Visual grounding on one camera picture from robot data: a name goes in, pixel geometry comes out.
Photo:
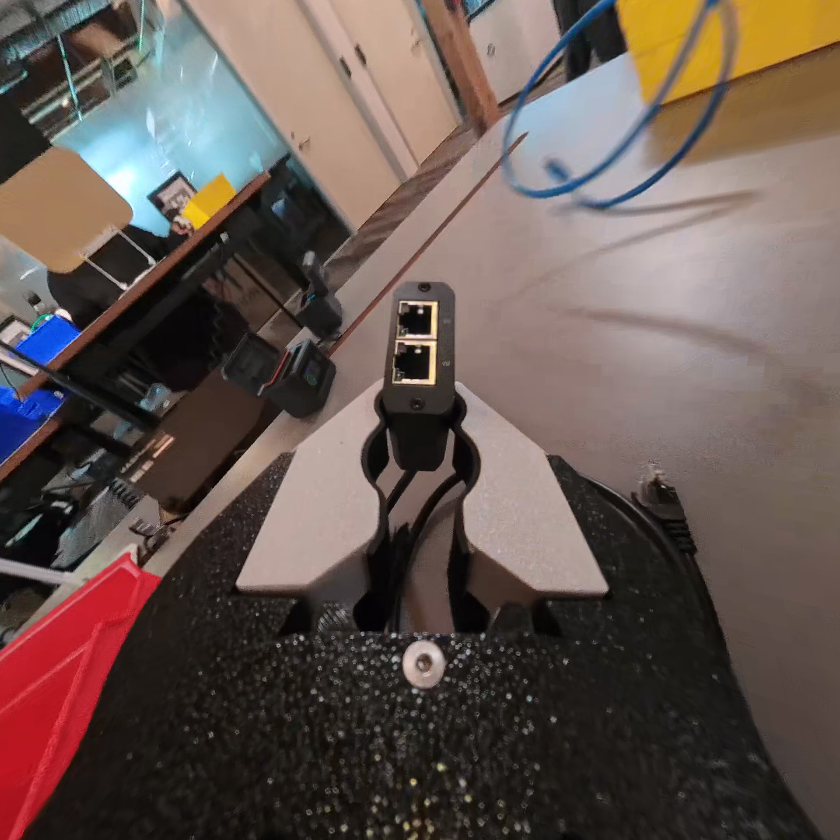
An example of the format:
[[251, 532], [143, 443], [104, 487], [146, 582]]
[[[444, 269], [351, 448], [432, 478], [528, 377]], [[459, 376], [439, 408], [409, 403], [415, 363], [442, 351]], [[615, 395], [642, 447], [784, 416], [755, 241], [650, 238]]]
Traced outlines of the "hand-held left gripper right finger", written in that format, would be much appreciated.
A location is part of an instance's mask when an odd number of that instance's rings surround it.
[[478, 456], [463, 499], [467, 592], [488, 610], [602, 599], [608, 583], [547, 454], [469, 388], [455, 388]]

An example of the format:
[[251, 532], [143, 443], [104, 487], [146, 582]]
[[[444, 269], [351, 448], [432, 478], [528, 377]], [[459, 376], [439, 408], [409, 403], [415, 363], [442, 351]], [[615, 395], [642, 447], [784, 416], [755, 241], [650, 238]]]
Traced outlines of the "small yellow storage bin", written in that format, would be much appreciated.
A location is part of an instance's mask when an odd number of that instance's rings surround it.
[[180, 217], [198, 230], [220, 213], [237, 195], [224, 173], [221, 173], [196, 192], [184, 205]]

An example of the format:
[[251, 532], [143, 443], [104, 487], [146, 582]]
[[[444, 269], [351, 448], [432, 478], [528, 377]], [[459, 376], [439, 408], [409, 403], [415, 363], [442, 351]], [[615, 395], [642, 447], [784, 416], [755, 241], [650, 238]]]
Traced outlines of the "blue stacked storage bins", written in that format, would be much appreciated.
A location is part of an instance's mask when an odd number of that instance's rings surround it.
[[57, 313], [50, 314], [37, 321], [16, 345], [16, 350], [37, 364], [47, 365], [80, 335], [81, 331], [71, 321]]

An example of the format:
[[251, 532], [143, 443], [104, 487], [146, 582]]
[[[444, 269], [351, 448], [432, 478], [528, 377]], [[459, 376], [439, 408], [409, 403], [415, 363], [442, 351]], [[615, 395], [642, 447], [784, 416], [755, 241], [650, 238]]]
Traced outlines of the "black battery charger block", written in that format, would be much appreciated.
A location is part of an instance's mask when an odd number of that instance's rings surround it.
[[336, 340], [341, 333], [343, 309], [329, 287], [327, 272], [313, 250], [302, 257], [305, 283], [297, 306], [297, 318], [319, 340]]

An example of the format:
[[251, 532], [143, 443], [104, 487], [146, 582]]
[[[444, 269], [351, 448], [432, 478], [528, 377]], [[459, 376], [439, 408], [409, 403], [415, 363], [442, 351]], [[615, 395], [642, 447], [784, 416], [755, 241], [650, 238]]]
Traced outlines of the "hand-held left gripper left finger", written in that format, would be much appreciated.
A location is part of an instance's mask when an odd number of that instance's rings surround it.
[[236, 580], [237, 592], [355, 607], [375, 583], [396, 464], [375, 381], [295, 449]]

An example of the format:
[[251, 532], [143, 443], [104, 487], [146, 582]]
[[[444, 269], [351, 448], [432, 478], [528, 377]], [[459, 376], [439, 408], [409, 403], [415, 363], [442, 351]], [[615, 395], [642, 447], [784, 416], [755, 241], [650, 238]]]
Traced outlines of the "dark equipment box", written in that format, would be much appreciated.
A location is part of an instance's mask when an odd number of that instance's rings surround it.
[[135, 446], [119, 478], [165, 511], [190, 512], [279, 414], [214, 371]]

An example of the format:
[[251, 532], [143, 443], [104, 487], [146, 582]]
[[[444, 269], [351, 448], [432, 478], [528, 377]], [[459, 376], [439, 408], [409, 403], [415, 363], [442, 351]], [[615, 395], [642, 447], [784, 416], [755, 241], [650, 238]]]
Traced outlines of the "wooden pillar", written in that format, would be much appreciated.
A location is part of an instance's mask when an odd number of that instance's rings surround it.
[[455, 81], [469, 123], [479, 137], [483, 136], [501, 115], [461, 2], [421, 1], [420, 5]]

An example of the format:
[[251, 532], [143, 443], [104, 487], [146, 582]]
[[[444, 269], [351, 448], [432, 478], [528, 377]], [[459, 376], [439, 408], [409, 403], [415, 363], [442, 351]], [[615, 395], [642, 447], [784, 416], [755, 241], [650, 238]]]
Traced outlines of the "black light stand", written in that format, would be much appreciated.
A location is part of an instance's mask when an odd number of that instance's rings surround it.
[[69, 391], [73, 395], [94, 406], [97, 406], [102, 411], [107, 411], [116, 417], [121, 418], [123, 421], [143, 430], [144, 432], [152, 432], [161, 425], [161, 420], [158, 416], [139, 406], [127, 402], [119, 395], [110, 394], [96, 386], [86, 386], [61, 371], [52, 370], [28, 357], [25, 353], [20, 352], [20, 350], [3, 340], [1, 341], [1, 347], [6, 352], [12, 354], [13, 357], [24, 362], [27, 366], [34, 368], [40, 375], [43, 375], [47, 379], [56, 383], [60, 388]]

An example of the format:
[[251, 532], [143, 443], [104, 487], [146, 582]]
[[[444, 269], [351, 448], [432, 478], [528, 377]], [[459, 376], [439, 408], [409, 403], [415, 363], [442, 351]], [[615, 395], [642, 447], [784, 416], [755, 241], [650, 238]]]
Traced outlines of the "black picture frame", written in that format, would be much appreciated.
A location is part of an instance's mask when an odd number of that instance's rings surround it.
[[167, 223], [173, 223], [183, 215], [186, 205], [196, 193], [197, 189], [192, 182], [181, 171], [175, 171], [155, 187], [147, 199]]

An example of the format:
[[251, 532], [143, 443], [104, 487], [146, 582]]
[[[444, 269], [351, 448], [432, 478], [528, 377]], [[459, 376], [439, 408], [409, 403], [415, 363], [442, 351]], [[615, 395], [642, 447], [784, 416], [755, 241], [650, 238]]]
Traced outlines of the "black ethernet port adapter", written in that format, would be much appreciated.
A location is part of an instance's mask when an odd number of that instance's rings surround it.
[[442, 281], [397, 287], [386, 332], [381, 405], [395, 462], [434, 472], [455, 410], [455, 293]]

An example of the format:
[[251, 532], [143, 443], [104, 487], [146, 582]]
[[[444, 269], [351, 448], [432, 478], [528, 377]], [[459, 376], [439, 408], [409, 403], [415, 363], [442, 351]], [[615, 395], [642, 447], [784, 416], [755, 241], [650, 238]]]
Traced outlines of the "red storage bin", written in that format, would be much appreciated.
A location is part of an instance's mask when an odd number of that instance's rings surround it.
[[2, 650], [2, 839], [22, 837], [69, 767], [120, 648], [160, 583], [125, 551]]

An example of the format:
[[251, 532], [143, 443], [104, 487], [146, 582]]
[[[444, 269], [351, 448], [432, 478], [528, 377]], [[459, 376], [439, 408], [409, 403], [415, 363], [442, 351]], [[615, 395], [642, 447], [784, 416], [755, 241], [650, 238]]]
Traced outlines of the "white double door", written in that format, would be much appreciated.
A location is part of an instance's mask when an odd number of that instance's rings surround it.
[[299, 5], [397, 177], [409, 180], [461, 123], [419, 3]]

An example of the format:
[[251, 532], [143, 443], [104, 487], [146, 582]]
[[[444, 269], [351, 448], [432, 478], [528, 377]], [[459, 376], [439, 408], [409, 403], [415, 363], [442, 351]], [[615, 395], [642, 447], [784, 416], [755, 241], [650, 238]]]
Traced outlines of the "wooden desk black legs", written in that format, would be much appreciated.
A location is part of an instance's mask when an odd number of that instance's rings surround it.
[[39, 447], [47, 443], [60, 429], [62, 421], [53, 416], [39, 426], [1, 464], [1, 482], [10, 477]]
[[102, 335], [109, 331], [111, 326], [126, 312], [136, 307], [143, 297], [159, 286], [168, 276], [173, 275], [176, 270], [183, 268], [186, 261], [201, 255], [204, 250], [208, 250], [209, 243], [214, 238], [220, 237], [228, 221], [259, 194], [269, 182], [269, 179], [268, 171], [259, 173], [230, 202], [213, 215], [204, 226], [181, 243], [160, 263], [154, 265], [150, 272], [126, 290], [109, 310], [86, 327], [79, 337], [57, 354], [54, 360], [48, 362], [44, 370], [30, 376], [24, 384], [19, 386], [17, 390], [20, 398], [24, 399], [33, 392], [46, 388], [47, 382], [57, 383], [59, 381], [59, 371], [68, 371], [71, 362], [83, 351], [100, 343]]

